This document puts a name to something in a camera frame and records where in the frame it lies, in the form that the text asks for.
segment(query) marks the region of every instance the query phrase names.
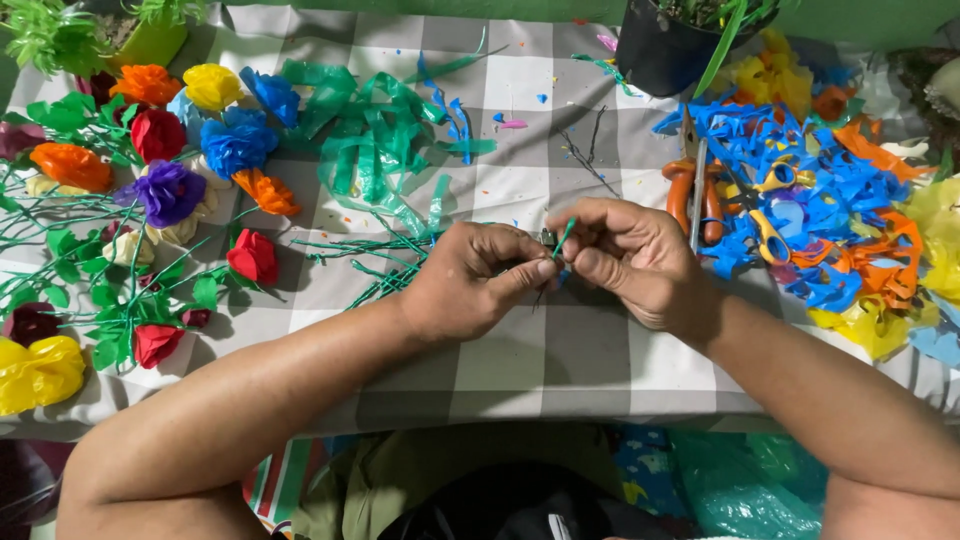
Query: forearm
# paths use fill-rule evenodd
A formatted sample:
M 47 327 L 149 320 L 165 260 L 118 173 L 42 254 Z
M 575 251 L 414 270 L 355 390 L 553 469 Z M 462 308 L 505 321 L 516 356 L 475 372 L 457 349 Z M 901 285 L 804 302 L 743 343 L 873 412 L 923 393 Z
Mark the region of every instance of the forearm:
M 92 430 L 71 456 L 66 489 L 116 503 L 236 481 L 420 347 L 388 297 L 231 353 Z
M 898 384 L 735 296 L 719 332 L 690 345 L 722 367 L 829 469 L 847 479 L 960 500 L 960 444 Z

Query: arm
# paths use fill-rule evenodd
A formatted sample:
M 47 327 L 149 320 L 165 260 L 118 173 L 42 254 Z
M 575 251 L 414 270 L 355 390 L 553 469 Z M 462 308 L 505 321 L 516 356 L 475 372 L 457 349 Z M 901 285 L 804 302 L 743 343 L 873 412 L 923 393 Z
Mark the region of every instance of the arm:
M 929 538 L 937 537 L 935 524 L 960 529 L 960 444 L 920 400 L 853 356 L 714 289 L 665 212 L 582 199 L 547 225 L 556 230 L 570 216 L 578 225 L 564 258 L 575 272 L 619 295 L 646 326 L 716 362 L 829 467 L 825 537 L 898 530 L 902 538 L 920 523 Z M 745 345 L 758 344 L 757 336 L 762 347 Z
M 512 227 L 454 225 L 402 293 L 231 353 L 116 414 L 70 456 L 58 538 L 266 538 L 237 480 L 400 360 L 489 331 L 556 275 L 548 257 Z

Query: green plant pot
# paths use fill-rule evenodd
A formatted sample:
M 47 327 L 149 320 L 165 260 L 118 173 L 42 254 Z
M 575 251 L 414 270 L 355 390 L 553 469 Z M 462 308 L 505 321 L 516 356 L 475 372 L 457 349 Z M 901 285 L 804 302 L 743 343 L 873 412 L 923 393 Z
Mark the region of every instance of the green plant pot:
M 186 34 L 185 24 L 169 27 L 141 22 L 124 46 L 107 59 L 107 65 L 116 72 L 124 65 L 155 63 L 166 67 L 183 46 Z

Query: gray and white checkered cloth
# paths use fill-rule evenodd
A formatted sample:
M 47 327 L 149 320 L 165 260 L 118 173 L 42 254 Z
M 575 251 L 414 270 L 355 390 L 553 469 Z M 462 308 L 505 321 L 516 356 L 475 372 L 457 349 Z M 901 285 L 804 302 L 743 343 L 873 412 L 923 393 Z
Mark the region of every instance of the gray and white checkered cloth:
M 608 111 L 596 140 L 597 171 L 625 199 L 654 208 L 665 205 L 669 183 L 661 177 L 660 168 L 675 159 L 679 149 L 675 138 L 654 135 L 650 129 L 677 107 L 677 101 L 629 97 L 596 65 L 570 58 L 574 53 L 611 57 L 596 37 L 610 33 L 605 27 L 267 6 L 214 5 L 210 12 L 206 25 L 191 28 L 190 38 L 170 66 L 172 73 L 179 75 L 204 62 L 219 63 L 234 72 L 248 65 L 261 73 L 275 73 L 286 59 L 293 59 L 344 64 L 362 85 L 379 71 L 400 79 L 416 72 L 421 50 L 428 65 L 472 53 L 486 29 L 481 53 L 495 54 L 438 77 L 436 84 L 447 101 L 461 98 L 471 136 L 494 138 L 498 148 L 472 165 L 446 154 L 428 155 L 437 165 L 408 180 L 403 193 L 421 215 L 426 215 L 433 186 L 443 173 L 452 177 L 450 191 L 456 200 L 455 207 L 444 209 L 445 224 L 516 220 L 522 229 L 535 232 L 549 210 L 585 195 L 609 196 L 576 160 L 566 157 L 565 142 L 558 133 L 567 130 L 574 144 L 588 150 L 596 112 L 603 106 Z M 868 99 L 865 111 L 886 120 L 885 139 L 923 134 L 919 118 L 906 104 L 905 90 L 888 76 L 887 64 L 879 55 L 809 40 L 793 40 L 793 45 L 805 59 L 824 65 L 842 62 L 867 67 L 870 61 L 861 95 Z M 58 100 L 71 86 L 66 77 L 51 81 L 28 68 L 19 76 L 11 109 L 23 112 L 34 101 Z M 414 88 L 429 98 L 428 88 L 422 84 Z M 545 103 L 538 94 L 546 94 Z M 492 117 L 497 112 L 508 119 L 526 120 L 530 127 L 496 133 Z M 437 127 L 436 135 L 450 140 L 446 126 Z M 292 219 L 263 212 L 244 218 L 246 227 L 276 242 L 278 298 L 233 291 L 210 325 L 201 333 L 189 332 L 174 355 L 156 370 L 136 367 L 122 375 L 87 370 L 87 382 L 73 398 L 0 419 L 0 435 L 78 438 L 110 414 L 142 401 L 216 356 L 339 313 L 366 288 L 371 278 L 353 270 L 345 258 L 321 266 L 304 258 L 304 252 L 313 248 L 287 244 L 293 238 L 313 242 L 386 238 L 384 230 L 363 212 L 340 208 L 321 190 L 316 156 L 279 150 L 266 169 L 267 174 L 283 179 L 303 206 L 303 212 Z M 239 211 L 236 196 L 236 187 L 220 192 L 220 210 L 205 219 L 197 238 L 212 233 Z M 252 204 L 247 197 L 239 208 Z M 161 246 L 157 264 L 171 261 L 180 253 L 177 249 Z M 218 236 L 195 252 L 194 262 L 202 266 L 223 261 L 226 249 L 226 240 Z M 47 257 L 40 244 L 9 250 L 0 255 L 0 270 L 29 269 Z M 389 261 L 382 258 L 363 259 L 363 263 L 381 271 L 389 268 Z M 753 269 L 725 286 L 787 322 L 865 357 L 845 338 L 812 325 L 803 303 L 781 294 L 765 270 Z M 312 432 L 521 418 L 686 422 L 716 430 L 769 427 L 765 419 L 747 416 L 760 413 L 760 407 L 726 373 L 675 337 L 643 328 L 613 296 L 570 280 L 562 290 L 545 296 L 536 310 L 533 301 L 527 298 L 485 337 L 437 352 L 370 384 L 317 419 Z M 85 307 L 88 299 L 81 296 L 74 303 L 74 307 Z M 762 336 L 744 335 L 743 346 L 764 347 L 765 343 Z M 910 348 L 879 369 L 945 412 L 948 421 L 960 420 L 960 371 L 951 371 Z

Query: teal plastic bag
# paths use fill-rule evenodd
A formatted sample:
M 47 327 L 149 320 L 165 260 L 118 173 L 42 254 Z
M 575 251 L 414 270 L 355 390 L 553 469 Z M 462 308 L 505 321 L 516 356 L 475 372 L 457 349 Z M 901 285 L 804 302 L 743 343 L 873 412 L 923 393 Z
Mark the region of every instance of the teal plastic bag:
M 819 537 L 828 471 L 791 437 L 668 433 L 690 510 L 706 536 Z

